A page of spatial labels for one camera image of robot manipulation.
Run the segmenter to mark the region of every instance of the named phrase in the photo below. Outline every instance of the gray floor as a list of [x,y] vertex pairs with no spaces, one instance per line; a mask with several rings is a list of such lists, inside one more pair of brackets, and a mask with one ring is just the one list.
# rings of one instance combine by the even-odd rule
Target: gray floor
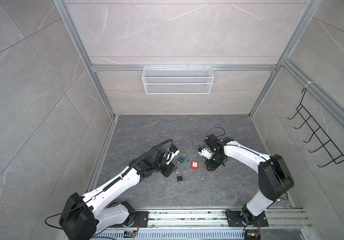
[[[247,115],[123,115],[118,119],[98,185],[121,172],[132,159],[169,138],[180,150],[178,157],[189,156],[195,160],[197,148],[205,145],[205,133],[213,127],[223,127],[225,136],[265,153]],[[135,207],[239,206],[246,204],[258,190],[256,172],[231,158],[217,173],[209,173],[201,161],[195,172],[190,161],[178,166],[177,171],[185,181],[177,182],[175,173],[165,178],[157,172],[125,191],[117,201],[125,200]],[[282,200],[275,205],[289,203]]]
[[261,229],[261,240],[304,240],[300,229]]

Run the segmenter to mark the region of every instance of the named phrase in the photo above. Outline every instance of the mounting plate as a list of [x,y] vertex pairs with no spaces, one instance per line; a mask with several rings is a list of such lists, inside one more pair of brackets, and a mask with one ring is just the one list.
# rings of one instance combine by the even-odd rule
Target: mounting plate
[[[225,215],[228,218],[228,226],[229,227],[244,227],[245,224],[242,222],[242,218],[240,214],[242,211],[226,211]],[[258,218],[255,220],[255,224],[252,225],[252,227],[258,227],[259,224],[257,222],[260,222],[260,227],[268,227],[268,221],[265,216],[265,213],[261,214]]]
[[[139,227],[147,227],[148,226],[148,215],[149,212],[141,211],[135,213],[135,218],[139,220]],[[121,224],[115,224],[110,227],[123,227]],[[136,227],[136,221],[133,221],[133,224],[130,227]]]

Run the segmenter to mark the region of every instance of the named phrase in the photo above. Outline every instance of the wall hook rack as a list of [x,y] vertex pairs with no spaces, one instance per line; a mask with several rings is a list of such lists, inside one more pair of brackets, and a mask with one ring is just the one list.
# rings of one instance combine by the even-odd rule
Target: wall hook rack
[[[344,161],[344,154],[340,151],[340,149],[336,146],[336,144],[332,141],[332,139],[328,136],[328,134],[324,131],[324,129],[319,125],[319,123],[316,121],[316,119],[314,119],[313,118],[313,116],[308,112],[308,110],[304,107],[304,105],[302,104],[302,102],[303,102],[303,98],[304,98],[304,95],[305,95],[305,92],[307,91],[307,89],[306,88],[303,88],[303,90],[301,91],[302,93],[303,93],[303,96],[301,97],[301,101],[300,101],[300,104],[297,106],[297,108],[296,108],[296,113],[294,114],[294,116],[292,117],[292,118],[288,118],[289,120],[291,120],[291,119],[293,119],[297,114],[299,114],[302,118],[303,118],[303,120],[304,120],[304,122],[299,126],[299,127],[294,127],[294,129],[299,129],[300,127],[302,127],[304,124],[307,124],[308,125],[308,127],[312,130],[312,135],[311,135],[311,137],[309,138],[309,140],[308,141],[304,141],[303,140],[303,142],[305,142],[305,143],[307,143],[307,142],[310,142],[311,141],[311,139],[312,139],[312,137],[313,136],[316,136],[317,137],[317,139],[318,139],[318,141],[321,143],[321,146],[320,147],[318,147],[316,150],[314,150],[314,151],[309,151],[310,153],[312,153],[312,152],[315,152],[315,151],[318,151],[319,149],[321,149],[322,147],[325,149],[325,151],[327,151],[327,153],[328,153],[328,155],[331,157],[331,161],[330,162],[328,162],[327,164],[325,164],[325,165],[322,165],[322,166],[320,166],[320,165],[318,165],[318,167],[325,167],[325,166],[327,166],[328,164],[330,164],[330,163],[332,163],[332,162],[334,162],[335,164],[339,164],[339,163],[342,163],[343,161]],[[309,114],[309,117],[307,117],[307,118],[305,118],[301,113],[300,113],[300,110],[301,109],[304,109],[308,114]],[[314,130],[310,125],[309,125],[309,123],[308,123],[308,121],[310,120],[310,119],[312,119],[316,124],[317,124],[317,128]],[[319,138],[319,136],[317,135],[317,131],[322,131],[327,137],[328,137],[328,141],[326,141],[325,143],[323,143],[322,141],[321,141],[321,139]],[[328,142],[331,142],[332,144],[333,144],[333,146],[339,151],[339,153],[340,153],[340,155],[338,156],[338,157],[336,157],[336,158],[333,158],[332,157],[332,155],[331,155],[331,153],[328,151],[328,149],[325,147],[325,145],[328,143]]]

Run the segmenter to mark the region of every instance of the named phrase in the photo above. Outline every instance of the white wire basket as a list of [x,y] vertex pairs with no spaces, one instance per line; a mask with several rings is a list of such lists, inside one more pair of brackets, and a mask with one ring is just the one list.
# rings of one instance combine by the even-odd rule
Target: white wire basket
[[146,67],[142,80],[146,94],[210,93],[213,71],[210,67]]

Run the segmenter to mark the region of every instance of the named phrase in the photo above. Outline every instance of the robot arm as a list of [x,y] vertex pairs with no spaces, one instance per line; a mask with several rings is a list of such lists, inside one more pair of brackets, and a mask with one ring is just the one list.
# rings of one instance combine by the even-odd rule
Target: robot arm
[[[171,142],[171,146],[166,150],[162,146],[168,142]],[[173,140],[169,139],[133,159],[122,172],[100,187],[82,196],[77,193],[71,195],[59,220],[68,238],[88,240],[97,230],[115,224],[131,225],[136,211],[130,204],[122,202],[106,208],[107,205],[153,172],[161,172],[165,177],[169,177],[177,169],[171,161],[178,153]]]
[[258,173],[259,190],[242,208],[245,224],[253,223],[266,208],[294,185],[284,159],[277,154],[262,154],[229,137],[218,139],[214,134],[206,137],[205,143],[208,148],[199,147],[199,154],[207,158],[205,165],[208,171],[213,171],[220,165],[225,166],[227,157],[232,157]]

